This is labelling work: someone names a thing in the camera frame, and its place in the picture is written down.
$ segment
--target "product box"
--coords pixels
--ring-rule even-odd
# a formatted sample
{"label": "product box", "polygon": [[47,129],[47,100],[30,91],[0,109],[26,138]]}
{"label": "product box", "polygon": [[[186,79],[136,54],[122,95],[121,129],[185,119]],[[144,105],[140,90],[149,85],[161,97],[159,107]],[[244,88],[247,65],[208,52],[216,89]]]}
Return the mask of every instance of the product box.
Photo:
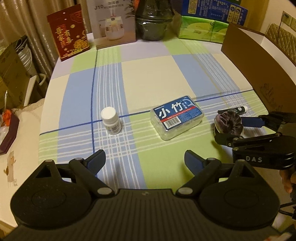
{"label": "product box", "polygon": [[216,20],[213,27],[211,42],[222,44],[226,35],[228,25],[228,23],[223,23]]}
{"label": "product box", "polygon": [[8,90],[7,108],[22,107],[30,78],[26,74],[15,43],[0,55],[0,109],[4,107],[4,95]]}
{"label": "product box", "polygon": [[296,113],[296,66],[264,34],[230,24],[221,50],[268,112]]}
{"label": "product box", "polygon": [[248,10],[225,0],[172,0],[173,9],[182,16],[214,19],[244,25]]}
{"label": "product box", "polygon": [[136,41],[133,0],[87,0],[97,49]]}
{"label": "product box", "polygon": [[89,50],[80,4],[47,16],[61,61]]}
{"label": "product box", "polygon": [[242,0],[228,0],[228,2],[232,2],[232,3],[235,3],[237,5],[240,5]]}
{"label": "product box", "polygon": [[206,18],[181,16],[175,10],[174,14],[172,26],[178,38],[223,43],[228,23]]}

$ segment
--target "curtain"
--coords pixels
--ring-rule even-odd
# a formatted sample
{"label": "curtain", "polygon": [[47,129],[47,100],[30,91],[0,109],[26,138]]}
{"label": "curtain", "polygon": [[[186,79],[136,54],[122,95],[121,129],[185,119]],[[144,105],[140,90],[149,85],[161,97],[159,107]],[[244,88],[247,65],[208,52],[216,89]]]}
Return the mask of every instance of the curtain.
{"label": "curtain", "polygon": [[[86,31],[91,32],[86,0],[81,4]],[[74,5],[74,0],[0,0],[0,40],[10,44],[23,35],[38,72],[50,79],[58,59],[47,15]]]}

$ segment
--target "wall outlet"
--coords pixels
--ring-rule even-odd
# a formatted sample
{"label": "wall outlet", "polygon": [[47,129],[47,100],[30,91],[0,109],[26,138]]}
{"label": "wall outlet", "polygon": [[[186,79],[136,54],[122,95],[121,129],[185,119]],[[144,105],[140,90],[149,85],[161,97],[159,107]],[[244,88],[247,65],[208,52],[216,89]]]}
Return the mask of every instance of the wall outlet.
{"label": "wall outlet", "polygon": [[296,32],[296,19],[295,18],[292,18],[290,28]]}
{"label": "wall outlet", "polygon": [[283,23],[285,23],[286,25],[290,26],[291,22],[292,22],[292,16],[290,14],[286,13],[285,11],[283,11],[281,21]]}

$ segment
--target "white pill bottle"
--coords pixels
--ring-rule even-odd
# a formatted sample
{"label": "white pill bottle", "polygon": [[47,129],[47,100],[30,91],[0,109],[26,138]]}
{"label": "white pill bottle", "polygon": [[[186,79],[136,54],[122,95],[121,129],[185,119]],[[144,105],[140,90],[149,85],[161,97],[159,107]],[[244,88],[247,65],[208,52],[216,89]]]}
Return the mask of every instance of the white pill bottle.
{"label": "white pill bottle", "polygon": [[107,133],[110,135],[116,135],[121,131],[121,123],[116,110],[113,107],[104,108],[101,111],[101,117]]}

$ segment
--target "person's hand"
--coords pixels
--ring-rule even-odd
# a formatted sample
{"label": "person's hand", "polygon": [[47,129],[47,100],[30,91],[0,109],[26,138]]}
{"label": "person's hand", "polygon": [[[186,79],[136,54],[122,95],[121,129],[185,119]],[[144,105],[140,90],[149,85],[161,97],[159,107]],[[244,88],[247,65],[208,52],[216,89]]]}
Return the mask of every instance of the person's hand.
{"label": "person's hand", "polygon": [[285,191],[290,194],[293,190],[293,184],[296,184],[295,168],[293,167],[288,170],[280,170],[279,174],[282,178]]}

